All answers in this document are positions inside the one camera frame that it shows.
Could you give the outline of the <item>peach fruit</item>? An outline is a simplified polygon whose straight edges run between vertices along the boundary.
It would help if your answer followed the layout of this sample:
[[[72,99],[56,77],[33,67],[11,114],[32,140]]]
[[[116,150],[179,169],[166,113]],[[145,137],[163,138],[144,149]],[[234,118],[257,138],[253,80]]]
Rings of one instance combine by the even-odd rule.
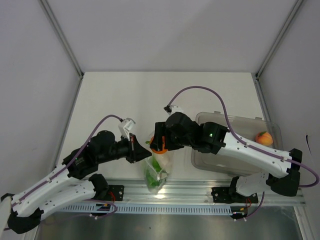
[[[255,136],[255,142],[264,146],[271,146],[274,141],[269,132],[262,131]]]

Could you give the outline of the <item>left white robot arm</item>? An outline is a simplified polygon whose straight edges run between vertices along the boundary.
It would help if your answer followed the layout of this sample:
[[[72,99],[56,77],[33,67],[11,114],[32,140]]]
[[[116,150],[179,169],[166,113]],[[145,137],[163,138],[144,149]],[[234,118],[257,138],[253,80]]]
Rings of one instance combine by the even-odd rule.
[[[105,177],[97,173],[100,164],[119,159],[134,164],[151,155],[132,133],[116,141],[112,132],[100,131],[40,182],[11,196],[5,227],[23,234],[64,207],[85,200],[104,201],[110,187]]]

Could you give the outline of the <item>clear zip top bag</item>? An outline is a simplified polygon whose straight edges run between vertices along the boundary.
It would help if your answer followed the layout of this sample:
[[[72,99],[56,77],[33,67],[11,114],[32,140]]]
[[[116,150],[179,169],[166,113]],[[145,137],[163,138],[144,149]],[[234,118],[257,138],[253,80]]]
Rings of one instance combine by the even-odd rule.
[[[173,151],[156,151],[150,148],[154,132],[151,132],[145,141],[145,146],[151,156],[142,161],[142,170],[145,184],[152,194],[157,194],[171,176],[174,163]]]

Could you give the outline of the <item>green lettuce leaf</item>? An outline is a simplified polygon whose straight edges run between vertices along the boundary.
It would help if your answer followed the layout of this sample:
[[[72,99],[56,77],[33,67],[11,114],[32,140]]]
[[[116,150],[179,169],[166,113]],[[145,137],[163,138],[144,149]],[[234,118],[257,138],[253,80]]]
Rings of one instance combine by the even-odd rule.
[[[162,169],[159,166],[158,162],[155,159],[150,159],[149,161],[146,162],[146,167],[145,167],[145,180],[146,180],[146,185],[153,189],[160,187],[161,185],[161,178],[160,178],[160,173]]]

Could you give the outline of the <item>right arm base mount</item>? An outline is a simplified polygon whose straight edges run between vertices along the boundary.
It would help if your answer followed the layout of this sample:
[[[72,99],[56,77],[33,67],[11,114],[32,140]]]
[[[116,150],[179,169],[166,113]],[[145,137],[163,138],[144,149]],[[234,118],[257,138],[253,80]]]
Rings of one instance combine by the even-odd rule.
[[[257,204],[259,202],[256,193],[243,196],[237,192],[230,191],[229,187],[212,187],[211,196],[214,203],[222,204]]]

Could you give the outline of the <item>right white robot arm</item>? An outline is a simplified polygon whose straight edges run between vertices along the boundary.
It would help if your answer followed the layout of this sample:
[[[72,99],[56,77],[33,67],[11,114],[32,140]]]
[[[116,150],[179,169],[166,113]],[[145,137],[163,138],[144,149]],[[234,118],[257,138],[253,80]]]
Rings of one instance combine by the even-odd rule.
[[[182,112],[155,123],[149,147],[154,152],[191,147],[203,154],[231,157],[260,168],[259,173],[232,179],[228,196],[234,202],[267,190],[294,197],[299,189],[300,150],[280,151],[265,147],[238,135],[230,127],[215,122],[198,124]]]

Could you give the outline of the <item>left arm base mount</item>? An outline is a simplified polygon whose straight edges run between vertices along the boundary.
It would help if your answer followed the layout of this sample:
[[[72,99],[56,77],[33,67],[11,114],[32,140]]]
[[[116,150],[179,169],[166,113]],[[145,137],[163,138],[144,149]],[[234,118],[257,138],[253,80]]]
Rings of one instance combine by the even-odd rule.
[[[124,185],[112,184],[109,185],[108,190],[103,190],[98,195],[92,197],[93,200],[122,202],[125,193]]]

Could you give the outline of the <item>orange fruit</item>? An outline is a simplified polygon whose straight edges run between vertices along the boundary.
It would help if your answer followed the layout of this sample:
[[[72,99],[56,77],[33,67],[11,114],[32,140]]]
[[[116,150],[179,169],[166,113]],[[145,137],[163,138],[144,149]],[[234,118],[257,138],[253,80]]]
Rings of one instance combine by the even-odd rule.
[[[160,155],[165,154],[168,150],[165,148],[164,140],[165,140],[165,138],[163,137],[162,138],[162,149],[161,150],[156,150],[156,149],[151,148],[151,151],[153,153],[160,154]]]

